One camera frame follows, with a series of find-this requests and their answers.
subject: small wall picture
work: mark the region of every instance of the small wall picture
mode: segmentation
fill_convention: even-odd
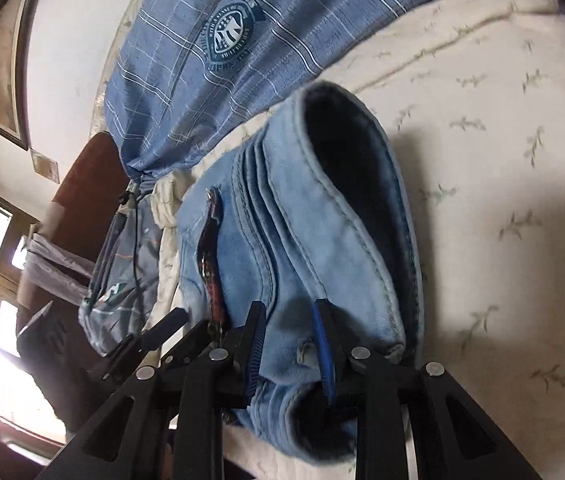
[[[8,0],[0,10],[0,135],[29,148],[26,57],[37,0]]]
[[[34,171],[44,178],[53,180],[56,184],[60,184],[60,176],[58,175],[58,163],[41,153],[30,150],[32,154],[32,162],[34,163]]]

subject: shirt logo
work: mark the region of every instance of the shirt logo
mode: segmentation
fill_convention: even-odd
[[[255,0],[231,0],[211,17],[204,27],[204,46],[209,69],[222,70],[249,54],[256,22],[264,12]]]

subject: wall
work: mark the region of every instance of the wall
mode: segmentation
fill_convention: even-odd
[[[130,0],[40,0],[27,65],[31,147],[67,173],[89,136],[107,53]],[[0,196],[41,218],[57,185],[0,136]]]

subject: blue checkered fabric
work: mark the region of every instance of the blue checkered fabric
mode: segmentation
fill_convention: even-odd
[[[128,175],[194,166],[240,123],[431,0],[145,0],[107,85]]]

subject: picture frame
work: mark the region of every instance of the picture frame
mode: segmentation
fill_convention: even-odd
[[[26,65],[38,0],[8,0],[0,10],[0,135],[29,150]]]

